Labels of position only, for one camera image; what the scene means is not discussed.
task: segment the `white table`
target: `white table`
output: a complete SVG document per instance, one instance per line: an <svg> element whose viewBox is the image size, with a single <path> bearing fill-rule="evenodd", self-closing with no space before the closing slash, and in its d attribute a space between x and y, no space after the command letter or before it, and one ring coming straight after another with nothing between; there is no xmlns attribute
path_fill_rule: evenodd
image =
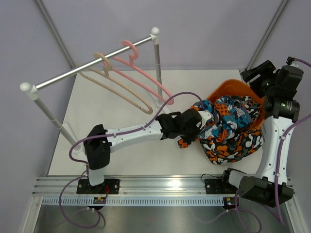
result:
<svg viewBox="0 0 311 233"><path fill-rule="evenodd" d="M85 72L99 79L122 93L123 89L105 78ZM134 71L126 74L140 82L156 86L145 77ZM155 77L155 71L149 71ZM66 111L64 123L68 123L78 139L86 137L97 124L103 124L106 129L123 128L148 122L157 112L154 99L145 90L135 86L127 79L111 72L125 84L139 92L152 104L154 113L147 115L109 91L77 75L73 91ZM238 70L163 70L162 82L172 94L191 91L202 99L210 95L222 82L228 79L240 80ZM197 98L183 95L175 98L175 103L168 108L183 112ZM55 148L49 175L80 175L85 165L69 159L69 142L60 135ZM198 175L203 173L222 174L228 167L254 174L261 160L262 150L233 164L214 165L205 156L200 144L194 142L187 149L180 149L176 140L162 140L132 145L111 154L110 164L105 168L106 175Z"/></svg>

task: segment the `black mounting plate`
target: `black mounting plate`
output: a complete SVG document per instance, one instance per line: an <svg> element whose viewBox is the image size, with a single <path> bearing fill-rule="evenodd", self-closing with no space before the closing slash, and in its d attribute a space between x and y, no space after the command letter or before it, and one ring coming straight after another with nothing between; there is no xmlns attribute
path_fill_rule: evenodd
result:
<svg viewBox="0 0 311 233"><path fill-rule="evenodd" d="M104 183L96 186L91 186L88 179L80 179L77 186L77 194L106 194L106 185L109 188L109 195L119 194L119 179L105 179Z"/></svg>
<svg viewBox="0 0 311 233"><path fill-rule="evenodd" d="M221 178L207 178L204 183L206 194L235 194L238 190L233 185L223 183Z"/></svg>

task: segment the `orange and black patterned fabric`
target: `orange and black patterned fabric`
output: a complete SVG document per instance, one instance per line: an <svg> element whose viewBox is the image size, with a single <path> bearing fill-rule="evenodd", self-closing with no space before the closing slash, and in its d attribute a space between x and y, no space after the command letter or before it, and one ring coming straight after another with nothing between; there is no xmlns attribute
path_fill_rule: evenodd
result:
<svg viewBox="0 0 311 233"><path fill-rule="evenodd" d="M204 153L214 164L233 163L257 151L263 144L260 127L249 128L260 115L261 105L247 96L223 96L212 103L195 103L191 108L207 110L212 119L198 135ZM182 139L180 148L187 148Z"/></svg>

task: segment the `hanger hook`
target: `hanger hook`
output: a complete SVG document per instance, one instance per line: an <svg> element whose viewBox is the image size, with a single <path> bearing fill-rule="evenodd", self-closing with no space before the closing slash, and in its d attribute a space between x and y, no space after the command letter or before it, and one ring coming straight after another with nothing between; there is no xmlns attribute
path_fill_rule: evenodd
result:
<svg viewBox="0 0 311 233"><path fill-rule="evenodd" d="M129 40L123 40L122 41L122 45L123 46L129 46L133 50L134 55L131 55L131 54L128 55L128 57L130 59L130 65L133 66L134 65L134 60L136 60L138 58L138 50L137 50L137 48Z"/></svg>
<svg viewBox="0 0 311 233"><path fill-rule="evenodd" d="M105 55L103 55L100 52L94 53L94 57L95 58L102 58L103 65L104 65L103 66L104 72L105 72L106 75L109 75L108 71L112 70L112 65L111 65L110 61L105 57Z"/></svg>

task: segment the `orange basket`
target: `orange basket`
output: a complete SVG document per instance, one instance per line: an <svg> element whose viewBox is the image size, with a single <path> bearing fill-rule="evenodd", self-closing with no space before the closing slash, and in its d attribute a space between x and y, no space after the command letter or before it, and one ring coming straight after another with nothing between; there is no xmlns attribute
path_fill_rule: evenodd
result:
<svg viewBox="0 0 311 233"><path fill-rule="evenodd" d="M252 89L245 83L235 80L229 79L224 81L209 97L207 100L212 101L213 103L222 96L249 96L253 99L254 102L261 104L261 114L258 119L253 122L249 128L253 128L256 126L261 126L264 122L264 114L265 110L263 108L264 98L259 98Z"/></svg>

